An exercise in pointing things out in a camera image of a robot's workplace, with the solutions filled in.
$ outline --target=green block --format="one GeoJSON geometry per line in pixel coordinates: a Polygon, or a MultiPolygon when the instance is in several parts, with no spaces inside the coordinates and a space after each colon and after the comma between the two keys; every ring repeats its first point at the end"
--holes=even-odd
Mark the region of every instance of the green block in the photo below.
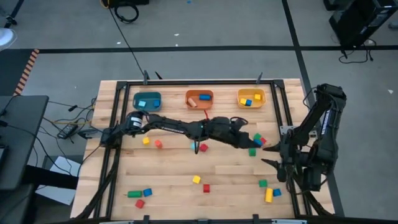
{"type": "Polygon", "coordinates": [[[256,156],[256,149],[249,149],[249,156],[256,156]]]}
{"type": "Polygon", "coordinates": [[[267,180],[259,180],[259,185],[260,187],[267,187],[268,186],[267,180]]]}
{"type": "Polygon", "coordinates": [[[254,135],[254,139],[260,139],[260,138],[261,138],[261,134],[256,133],[256,134],[254,135]]]}
{"type": "Polygon", "coordinates": [[[136,191],[131,191],[127,193],[127,197],[132,198],[132,197],[142,197],[142,191],[136,190],[136,191]]]}

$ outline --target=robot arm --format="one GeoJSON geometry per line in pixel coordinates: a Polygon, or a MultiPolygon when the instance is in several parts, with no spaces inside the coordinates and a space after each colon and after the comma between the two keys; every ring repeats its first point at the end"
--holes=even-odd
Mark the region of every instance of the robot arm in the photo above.
{"type": "Polygon", "coordinates": [[[279,152],[281,163],[263,159],[277,169],[277,177],[285,182],[298,167],[304,167],[300,184],[302,190],[319,191],[321,174],[333,171],[338,153],[336,143],[337,129],[341,113],[346,104],[346,95],[341,87],[322,84],[315,90],[317,101],[299,127],[291,129],[282,136],[276,146],[265,148],[265,151],[279,152]],[[313,143],[309,152],[301,148],[308,144],[310,131],[321,116],[325,114],[321,136],[313,143]]]}
{"type": "Polygon", "coordinates": [[[152,129],[162,129],[185,135],[194,141],[214,139],[230,144],[235,148],[247,149],[260,147],[249,138],[249,133],[239,131],[248,122],[242,118],[215,117],[211,120],[203,119],[186,123],[157,114],[148,114],[144,111],[133,111],[126,117],[125,122],[115,128],[107,128],[101,137],[102,146],[118,145],[118,139],[127,134],[134,137],[137,134],[145,134],[152,129]],[[142,119],[147,119],[147,124],[142,125],[142,119]]]}

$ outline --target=blue block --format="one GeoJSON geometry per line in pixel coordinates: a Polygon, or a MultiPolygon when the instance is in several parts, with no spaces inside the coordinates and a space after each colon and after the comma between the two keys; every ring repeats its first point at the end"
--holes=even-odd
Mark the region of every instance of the blue block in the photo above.
{"type": "Polygon", "coordinates": [[[199,100],[211,100],[211,96],[208,94],[199,95],[199,100]]]}
{"type": "Polygon", "coordinates": [[[280,189],[274,189],[272,194],[274,195],[274,197],[277,197],[277,196],[281,196],[282,192],[280,191],[280,189]]]}
{"type": "Polygon", "coordinates": [[[262,146],[262,141],[260,139],[253,140],[257,145],[262,146]]]}
{"type": "Polygon", "coordinates": [[[138,106],[140,106],[140,107],[145,107],[146,104],[147,104],[147,102],[145,102],[145,101],[138,102],[138,106]]]}
{"type": "Polygon", "coordinates": [[[154,101],[154,107],[158,108],[160,106],[160,100],[154,101]]]}
{"type": "Polygon", "coordinates": [[[152,195],[152,189],[145,189],[144,190],[144,197],[148,197],[152,195]]]}
{"type": "Polygon", "coordinates": [[[252,101],[251,100],[246,100],[245,106],[251,106],[252,101]]]}

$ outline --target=toy block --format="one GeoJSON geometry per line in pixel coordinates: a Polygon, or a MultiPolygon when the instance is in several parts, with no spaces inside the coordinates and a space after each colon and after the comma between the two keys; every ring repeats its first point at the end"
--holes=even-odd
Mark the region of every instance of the toy block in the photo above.
{"type": "Polygon", "coordinates": [[[156,148],[161,149],[163,147],[163,144],[162,144],[162,142],[160,140],[156,140],[155,141],[155,146],[156,146],[156,148]]]}
{"type": "Polygon", "coordinates": [[[148,137],[145,137],[145,138],[142,140],[142,143],[144,143],[144,144],[149,144],[149,138],[148,138],[148,137]]]}
{"type": "Polygon", "coordinates": [[[195,150],[195,143],[194,143],[194,142],[191,143],[191,149],[192,149],[192,150],[195,150]]]}
{"type": "Polygon", "coordinates": [[[201,144],[199,146],[199,150],[201,150],[202,152],[206,152],[208,148],[209,147],[206,144],[201,144]]]}
{"type": "Polygon", "coordinates": [[[267,189],[266,190],[266,198],[265,201],[271,203],[272,202],[272,196],[274,195],[274,190],[273,189],[267,189]]]}
{"type": "Polygon", "coordinates": [[[210,184],[203,184],[203,193],[210,193],[210,184]]]}
{"type": "Polygon", "coordinates": [[[199,100],[211,100],[211,96],[208,94],[199,95],[199,100]]]}
{"type": "Polygon", "coordinates": [[[198,105],[195,103],[195,100],[193,100],[192,98],[188,98],[188,103],[191,107],[195,108],[198,105]]]}
{"type": "Polygon", "coordinates": [[[144,204],[145,204],[145,202],[144,202],[143,200],[139,199],[139,200],[136,202],[136,207],[137,207],[137,208],[143,208],[144,204]]]}
{"type": "Polygon", "coordinates": [[[256,134],[254,135],[254,139],[260,139],[260,138],[262,138],[262,137],[261,137],[261,134],[256,133],[256,134]]]}
{"type": "Polygon", "coordinates": [[[244,98],[241,98],[241,100],[239,101],[242,105],[246,105],[246,100],[247,99],[244,99],[244,98]]]}
{"type": "Polygon", "coordinates": [[[160,100],[154,101],[154,107],[158,108],[160,106],[160,100]]]}
{"type": "Polygon", "coordinates": [[[260,141],[262,142],[262,144],[265,144],[267,142],[265,138],[260,138],[260,141]]]}
{"type": "Polygon", "coordinates": [[[197,175],[195,175],[195,176],[193,176],[193,180],[192,180],[195,184],[199,184],[199,182],[200,182],[200,177],[199,176],[197,176],[197,175]]]}
{"type": "Polygon", "coordinates": [[[145,189],[144,190],[144,197],[148,197],[152,195],[152,189],[145,189]]]}
{"type": "Polygon", "coordinates": [[[282,192],[280,191],[280,189],[274,189],[274,193],[273,193],[274,197],[278,197],[278,196],[281,196],[281,195],[282,195],[282,192]]]}
{"type": "Polygon", "coordinates": [[[256,156],[256,149],[249,149],[249,156],[256,156]]]}
{"type": "Polygon", "coordinates": [[[262,142],[260,139],[255,139],[253,140],[255,143],[257,143],[257,145],[262,146],[262,142]]]}
{"type": "Polygon", "coordinates": [[[260,187],[267,187],[268,186],[267,180],[259,180],[259,186],[260,187]]]}
{"type": "Polygon", "coordinates": [[[145,107],[146,104],[147,104],[147,102],[145,102],[145,101],[138,102],[138,106],[140,106],[140,107],[145,107]]]}
{"type": "Polygon", "coordinates": [[[127,193],[127,197],[128,198],[142,197],[142,191],[140,190],[130,191],[127,193]]]}
{"type": "Polygon", "coordinates": [[[245,106],[251,106],[252,101],[251,100],[246,100],[245,106]]]}

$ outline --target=wooden tabletop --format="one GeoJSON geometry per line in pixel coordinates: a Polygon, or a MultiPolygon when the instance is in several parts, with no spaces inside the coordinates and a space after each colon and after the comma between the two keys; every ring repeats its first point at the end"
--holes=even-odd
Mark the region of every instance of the wooden tabletop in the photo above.
{"type": "MultiPolygon", "coordinates": [[[[286,79],[285,89],[294,125],[298,126],[308,110],[302,104],[303,89],[299,79],[286,79]]],[[[93,126],[107,128],[112,112],[117,81],[102,81],[93,115],[93,126]]],[[[198,121],[205,118],[203,111],[188,110],[185,104],[187,90],[212,90],[214,105],[208,110],[214,116],[240,116],[249,121],[242,131],[253,136],[260,133],[267,139],[266,146],[279,142],[278,125],[269,85],[157,85],[132,86],[129,93],[127,113],[133,111],[132,99],[140,91],[158,91],[162,94],[162,109],[157,114],[182,121],[198,121]],[[236,93],[240,88],[262,88],[266,92],[266,104],[259,109],[241,109],[237,106],[236,93]]],[[[284,124],[286,124],[282,98],[277,91],[284,124]]],[[[121,92],[118,109],[120,119],[124,90],[121,92]]],[[[249,157],[248,150],[235,149],[229,145],[207,140],[206,152],[196,155],[190,149],[191,141],[181,134],[152,130],[145,136],[123,137],[121,159],[114,198],[112,220],[142,220],[150,215],[151,220],[188,220],[198,218],[240,219],[293,218],[290,195],[285,183],[278,182],[276,170],[260,158],[279,160],[279,154],[257,150],[256,157],[249,157]],[[150,145],[142,143],[150,138],[150,145]],[[157,149],[155,140],[161,140],[163,149],[157,149]],[[201,177],[200,184],[192,182],[193,176],[201,177]],[[266,179],[268,187],[281,189],[282,196],[265,203],[265,188],[258,181],[266,179]],[[210,184],[210,193],[203,193],[203,184],[210,184]],[[153,195],[142,198],[144,208],[135,207],[136,198],[127,198],[132,190],[151,188],[153,195]]],[[[85,157],[99,144],[99,139],[87,142],[85,157]]],[[[81,168],[71,217],[77,216],[97,191],[104,149],[99,148],[81,168]]],[[[325,184],[314,196],[329,212],[333,211],[330,193],[325,184]]],[[[103,197],[101,214],[104,215],[108,192],[103,197]]],[[[302,196],[298,196],[300,211],[305,213],[302,196]]]]}

